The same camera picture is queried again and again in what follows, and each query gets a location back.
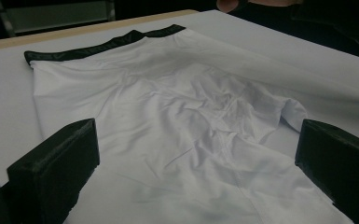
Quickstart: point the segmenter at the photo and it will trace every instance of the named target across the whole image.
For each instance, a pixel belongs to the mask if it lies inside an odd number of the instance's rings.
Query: white table
[[[83,48],[101,44],[133,29],[146,32],[173,23],[259,54],[265,62],[271,61],[274,64],[291,67],[299,71],[301,76],[320,79],[321,83],[324,81],[338,83],[351,92],[358,92],[358,96],[347,96],[347,104],[343,105],[343,113],[340,116],[328,114],[328,109],[313,108],[312,118],[329,121],[359,136],[359,114],[354,115],[352,112],[347,116],[345,113],[349,107],[351,111],[359,107],[358,57],[218,11],[201,13],[182,11],[0,41],[0,184],[7,182],[6,168],[42,141],[33,102],[33,71],[24,60],[24,51],[54,52]],[[281,78],[278,82],[293,82],[291,85],[296,85],[298,80],[301,82],[301,76]],[[283,153],[293,157],[297,139],[297,133],[281,125],[279,132],[270,138],[267,145],[274,145]]]

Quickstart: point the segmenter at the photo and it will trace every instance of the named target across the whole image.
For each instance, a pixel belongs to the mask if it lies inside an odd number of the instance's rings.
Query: white cloth
[[[262,146],[280,118],[299,131],[307,113],[292,87],[249,81],[263,76],[249,55],[184,30],[32,62],[45,137],[97,122],[101,165],[67,222],[351,223],[293,159]]]

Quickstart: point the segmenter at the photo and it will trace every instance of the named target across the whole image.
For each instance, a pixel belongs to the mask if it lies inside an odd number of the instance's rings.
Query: person
[[[359,0],[217,0],[223,12],[249,2],[269,7],[292,7],[292,19],[331,25],[359,44]]]

